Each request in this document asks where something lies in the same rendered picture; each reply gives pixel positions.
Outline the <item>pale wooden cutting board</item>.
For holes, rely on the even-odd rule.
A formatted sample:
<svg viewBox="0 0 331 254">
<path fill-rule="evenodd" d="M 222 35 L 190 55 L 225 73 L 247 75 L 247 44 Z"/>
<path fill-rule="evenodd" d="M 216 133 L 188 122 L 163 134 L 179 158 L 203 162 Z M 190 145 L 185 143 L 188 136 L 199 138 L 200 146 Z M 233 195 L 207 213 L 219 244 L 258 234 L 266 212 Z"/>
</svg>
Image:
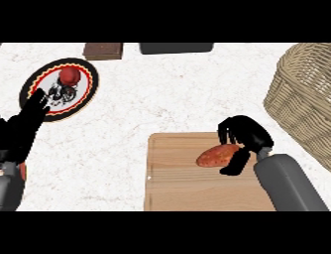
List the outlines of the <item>pale wooden cutting board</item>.
<svg viewBox="0 0 331 254">
<path fill-rule="evenodd" d="M 275 211 L 255 175 L 256 154 L 237 177 L 197 166 L 199 156 L 221 144 L 216 132 L 154 133 L 148 139 L 147 210 Z"/>
</svg>

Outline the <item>red round vegetable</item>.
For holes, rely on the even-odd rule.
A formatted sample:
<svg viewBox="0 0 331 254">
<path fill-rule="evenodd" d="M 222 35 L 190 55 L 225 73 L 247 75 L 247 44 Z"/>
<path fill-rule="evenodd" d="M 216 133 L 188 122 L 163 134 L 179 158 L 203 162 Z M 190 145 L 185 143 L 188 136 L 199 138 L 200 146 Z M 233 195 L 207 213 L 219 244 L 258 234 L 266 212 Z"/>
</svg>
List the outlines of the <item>red round vegetable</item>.
<svg viewBox="0 0 331 254">
<path fill-rule="evenodd" d="M 63 85 L 75 86 L 82 80 L 82 73 L 75 67 L 66 67 L 60 73 Z"/>
</svg>

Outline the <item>dark grey flat appliance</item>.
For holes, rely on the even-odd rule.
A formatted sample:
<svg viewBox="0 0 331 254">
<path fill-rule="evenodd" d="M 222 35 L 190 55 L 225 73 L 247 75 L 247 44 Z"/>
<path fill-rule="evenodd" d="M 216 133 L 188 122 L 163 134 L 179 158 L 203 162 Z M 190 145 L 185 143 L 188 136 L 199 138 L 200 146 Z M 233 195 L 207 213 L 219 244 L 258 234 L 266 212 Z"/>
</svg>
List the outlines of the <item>dark grey flat appliance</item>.
<svg viewBox="0 0 331 254">
<path fill-rule="evenodd" d="M 145 55 L 206 53 L 213 50 L 213 43 L 141 43 L 140 50 Z"/>
</svg>

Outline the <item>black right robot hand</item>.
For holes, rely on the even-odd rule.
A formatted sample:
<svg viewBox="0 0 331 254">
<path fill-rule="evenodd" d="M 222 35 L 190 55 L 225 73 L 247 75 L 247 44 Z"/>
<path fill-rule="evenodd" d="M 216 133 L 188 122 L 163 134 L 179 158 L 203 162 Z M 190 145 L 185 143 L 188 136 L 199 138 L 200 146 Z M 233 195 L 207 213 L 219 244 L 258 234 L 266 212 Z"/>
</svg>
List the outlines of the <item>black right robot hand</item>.
<svg viewBox="0 0 331 254">
<path fill-rule="evenodd" d="M 269 133 L 259 123 L 244 115 L 230 117 L 219 124 L 221 143 L 240 143 L 244 146 L 234 153 L 228 165 L 221 169 L 221 174 L 238 176 L 246 168 L 250 153 L 256 153 L 256 159 L 261 161 L 269 155 L 274 147 L 274 141 Z"/>
</svg>

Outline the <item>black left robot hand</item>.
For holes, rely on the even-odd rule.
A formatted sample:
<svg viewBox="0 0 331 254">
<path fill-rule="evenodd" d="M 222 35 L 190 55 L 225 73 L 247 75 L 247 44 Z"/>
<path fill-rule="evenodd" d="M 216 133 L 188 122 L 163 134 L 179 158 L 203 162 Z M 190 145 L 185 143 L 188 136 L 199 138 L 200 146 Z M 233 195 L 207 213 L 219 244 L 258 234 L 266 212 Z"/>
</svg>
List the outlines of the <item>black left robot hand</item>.
<svg viewBox="0 0 331 254">
<path fill-rule="evenodd" d="M 0 117 L 0 164 L 14 162 L 20 165 L 27 160 L 49 110 L 46 92 L 39 88 L 20 114 L 10 120 Z"/>
</svg>

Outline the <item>brown rectangular block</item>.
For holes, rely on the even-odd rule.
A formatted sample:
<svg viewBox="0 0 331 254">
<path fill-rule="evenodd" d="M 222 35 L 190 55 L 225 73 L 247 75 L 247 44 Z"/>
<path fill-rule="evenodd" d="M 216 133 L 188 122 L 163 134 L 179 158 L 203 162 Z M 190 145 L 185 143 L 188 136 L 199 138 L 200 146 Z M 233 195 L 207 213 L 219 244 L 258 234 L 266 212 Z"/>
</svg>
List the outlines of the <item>brown rectangular block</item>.
<svg viewBox="0 0 331 254">
<path fill-rule="evenodd" d="M 123 43 L 86 43 L 83 56 L 89 61 L 120 60 Z"/>
</svg>

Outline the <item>round black rimmed patterned plate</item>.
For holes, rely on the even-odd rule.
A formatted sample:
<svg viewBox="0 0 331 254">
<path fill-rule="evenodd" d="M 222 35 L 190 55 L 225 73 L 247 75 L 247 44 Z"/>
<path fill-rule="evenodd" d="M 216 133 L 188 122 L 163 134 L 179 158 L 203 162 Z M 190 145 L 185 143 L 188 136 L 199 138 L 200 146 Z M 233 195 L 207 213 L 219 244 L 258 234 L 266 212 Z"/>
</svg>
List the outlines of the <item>round black rimmed patterned plate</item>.
<svg viewBox="0 0 331 254">
<path fill-rule="evenodd" d="M 75 86 L 63 85 L 60 73 L 66 67 L 75 67 L 82 73 L 82 80 Z M 66 58 L 48 63 L 29 77 L 20 92 L 20 106 L 39 88 L 46 92 L 51 111 L 46 122 L 57 122 L 73 117 L 88 106 L 100 85 L 98 72 L 83 59 Z"/>
</svg>

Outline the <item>orange sweet potato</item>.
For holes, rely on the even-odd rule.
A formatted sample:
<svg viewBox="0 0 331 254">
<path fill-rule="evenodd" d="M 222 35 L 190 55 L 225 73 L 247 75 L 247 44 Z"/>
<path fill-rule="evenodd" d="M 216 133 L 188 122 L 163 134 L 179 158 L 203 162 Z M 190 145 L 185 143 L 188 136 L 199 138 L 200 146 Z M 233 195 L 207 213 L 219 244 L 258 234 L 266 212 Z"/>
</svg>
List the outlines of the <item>orange sweet potato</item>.
<svg viewBox="0 0 331 254">
<path fill-rule="evenodd" d="M 200 155 L 197 165 L 206 168 L 225 167 L 240 148 L 241 147 L 235 144 L 225 144 L 213 147 Z"/>
</svg>

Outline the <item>tan wicker basket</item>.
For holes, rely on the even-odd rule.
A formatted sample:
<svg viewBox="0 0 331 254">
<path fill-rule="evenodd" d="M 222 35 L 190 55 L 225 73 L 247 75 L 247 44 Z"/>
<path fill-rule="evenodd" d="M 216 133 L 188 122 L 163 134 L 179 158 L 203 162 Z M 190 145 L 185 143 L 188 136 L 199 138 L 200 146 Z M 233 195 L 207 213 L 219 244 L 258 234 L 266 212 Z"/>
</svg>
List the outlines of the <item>tan wicker basket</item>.
<svg viewBox="0 0 331 254">
<path fill-rule="evenodd" d="M 331 43 L 299 43 L 287 50 L 264 107 L 331 173 Z"/>
</svg>

